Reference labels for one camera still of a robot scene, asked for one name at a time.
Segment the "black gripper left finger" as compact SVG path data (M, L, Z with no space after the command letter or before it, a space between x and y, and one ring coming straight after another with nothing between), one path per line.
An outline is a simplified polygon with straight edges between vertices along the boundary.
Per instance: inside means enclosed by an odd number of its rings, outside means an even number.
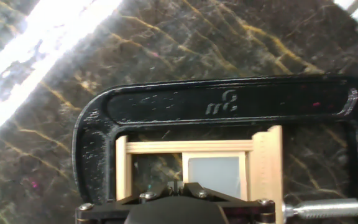
M75 210L76 224L124 224L130 209L136 205L176 195L176 182L157 182L146 191L133 193L118 201L108 201L101 205L84 203Z

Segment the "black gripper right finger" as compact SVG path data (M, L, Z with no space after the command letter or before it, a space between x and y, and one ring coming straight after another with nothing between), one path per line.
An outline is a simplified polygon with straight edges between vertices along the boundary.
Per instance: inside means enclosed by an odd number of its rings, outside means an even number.
M197 182L176 185L176 196L215 203L222 208L228 219L244 219L247 223L275 223L275 202L273 200L242 200L204 188Z

